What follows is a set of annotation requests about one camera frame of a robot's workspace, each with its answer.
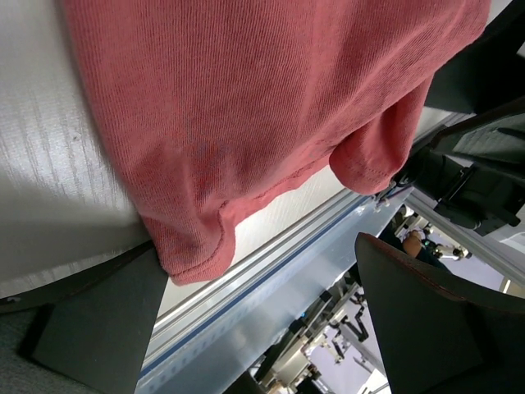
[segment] red cloth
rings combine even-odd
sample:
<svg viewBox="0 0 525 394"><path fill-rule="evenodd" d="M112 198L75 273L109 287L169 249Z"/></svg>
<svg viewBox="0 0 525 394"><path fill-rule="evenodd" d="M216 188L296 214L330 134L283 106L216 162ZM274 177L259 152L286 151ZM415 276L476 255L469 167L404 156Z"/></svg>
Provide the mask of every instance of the red cloth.
<svg viewBox="0 0 525 394"><path fill-rule="evenodd" d="M64 0L98 132L178 284L328 161L371 194L490 0Z"/></svg>

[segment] red shirt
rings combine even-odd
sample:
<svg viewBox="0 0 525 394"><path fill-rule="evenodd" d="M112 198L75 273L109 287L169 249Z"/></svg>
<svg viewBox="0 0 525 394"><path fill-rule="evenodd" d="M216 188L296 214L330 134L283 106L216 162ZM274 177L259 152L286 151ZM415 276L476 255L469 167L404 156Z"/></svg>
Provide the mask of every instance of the red shirt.
<svg viewBox="0 0 525 394"><path fill-rule="evenodd" d="M235 225L328 163L352 190L383 189L490 0L63 5L112 165L185 284L221 275Z"/></svg>

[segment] shirt sleeve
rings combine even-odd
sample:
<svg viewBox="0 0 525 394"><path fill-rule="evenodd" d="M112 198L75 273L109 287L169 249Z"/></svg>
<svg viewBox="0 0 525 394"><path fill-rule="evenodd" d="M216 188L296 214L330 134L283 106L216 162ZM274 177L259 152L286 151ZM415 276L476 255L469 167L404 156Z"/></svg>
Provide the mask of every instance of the shirt sleeve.
<svg viewBox="0 0 525 394"><path fill-rule="evenodd" d="M363 195L388 186L409 156L430 84L425 80L336 147L330 166L344 186Z"/></svg>

